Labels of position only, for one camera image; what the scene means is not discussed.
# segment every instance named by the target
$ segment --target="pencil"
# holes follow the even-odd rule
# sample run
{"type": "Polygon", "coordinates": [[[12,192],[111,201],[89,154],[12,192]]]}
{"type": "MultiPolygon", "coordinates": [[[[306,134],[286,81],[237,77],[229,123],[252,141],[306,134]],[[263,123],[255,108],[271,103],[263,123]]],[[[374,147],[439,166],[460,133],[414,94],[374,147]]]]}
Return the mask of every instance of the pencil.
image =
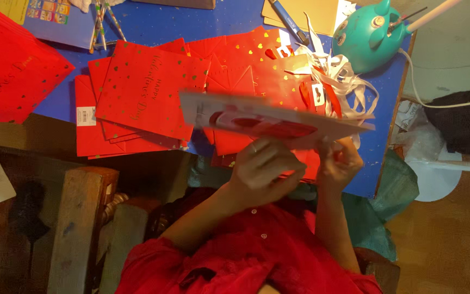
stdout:
{"type": "Polygon", "coordinates": [[[104,50],[106,51],[106,40],[104,39],[104,28],[103,28],[103,15],[101,15],[101,7],[99,2],[95,2],[95,10],[97,11],[97,22],[99,23],[99,31],[101,32],[101,39],[104,44],[104,50]]]}
{"type": "Polygon", "coordinates": [[[97,42],[97,33],[99,32],[99,23],[97,22],[97,19],[99,19],[99,15],[95,17],[94,37],[92,38],[92,44],[90,44],[90,54],[94,54],[95,42],[97,42]]]}
{"type": "Polygon", "coordinates": [[[110,7],[110,4],[108,3],[108,0],[104,0],[104,5],[110,12],[110,15],[112,16],[113,22],[115,23],[115,26],[117,27],[117,30],[119,30],[119,33],[121,34],[121,37],[123,40],[126,42],[126,38],[124,37],[123,30],[121,30],[121,26],[119,25],[119,22],[117,21],[117,18],[115,18],[115,15],[113,14],[112,7],[110,7]]]}

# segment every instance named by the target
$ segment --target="teal lamp base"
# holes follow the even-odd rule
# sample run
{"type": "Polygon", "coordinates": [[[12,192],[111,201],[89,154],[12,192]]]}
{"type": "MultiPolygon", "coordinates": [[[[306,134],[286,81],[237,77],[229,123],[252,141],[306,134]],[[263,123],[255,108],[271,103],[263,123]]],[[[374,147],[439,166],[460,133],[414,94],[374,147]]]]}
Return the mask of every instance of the teal lamp base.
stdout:
{"type": "Polygon", "coordinates": [[[356,74],[367,73],[387,63],[411,33],[400,23],[388,33],[389,23],[400,14],[389,6],[390,0],[364,6],[338,27],[333,35],[333,54],[349,59],[356,74]]]}

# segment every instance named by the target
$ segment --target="wall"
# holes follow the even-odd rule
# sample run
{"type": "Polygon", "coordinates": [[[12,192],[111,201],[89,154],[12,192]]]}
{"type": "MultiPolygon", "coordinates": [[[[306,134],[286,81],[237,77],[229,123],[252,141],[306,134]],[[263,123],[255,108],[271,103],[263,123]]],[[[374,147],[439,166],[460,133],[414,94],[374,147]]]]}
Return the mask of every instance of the wall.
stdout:
{"type": "MultiPolygon", "coordinates": [[[[427,11],[444,0],[392,0],[391,6],[401,14],[410,14],[428,6],[427,11]]],[[[369,5],[379,0],[358,0],[369,5]]],[[[425,101],[458,91],[470,90],[470,0],[462,1],[445,14],[418,30],[413,50],[415,84],[425,101]]],[[[414,97],[408,79],[404,95],[414,97]]]]}

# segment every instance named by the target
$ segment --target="plastic bag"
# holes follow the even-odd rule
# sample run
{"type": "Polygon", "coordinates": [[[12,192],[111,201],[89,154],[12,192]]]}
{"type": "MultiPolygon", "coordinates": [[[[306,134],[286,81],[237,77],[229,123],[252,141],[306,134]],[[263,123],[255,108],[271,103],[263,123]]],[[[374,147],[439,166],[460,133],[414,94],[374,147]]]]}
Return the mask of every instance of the plastic bag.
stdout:
{"type": "Polygon", "coordinates": [[[395,144],[403,146],[405,162],[435,161],[445,141],[440,131],[427,120],[425,112],[419,109],[409,130],[396,135],[395,144]]]}

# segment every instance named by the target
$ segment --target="wooden post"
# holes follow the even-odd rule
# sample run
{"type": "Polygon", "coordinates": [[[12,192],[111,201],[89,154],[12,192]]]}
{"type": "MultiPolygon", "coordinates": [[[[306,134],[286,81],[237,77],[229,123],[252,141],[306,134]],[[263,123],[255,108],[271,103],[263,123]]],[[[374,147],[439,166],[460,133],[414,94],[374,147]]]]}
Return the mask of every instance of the wooden post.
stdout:
{"type": "Polygon", "coordinates": [[[83,294],[92,290],[101,215],[117,187],[119,172],[80,167],[65,174],[48,293],[83,294]]]}

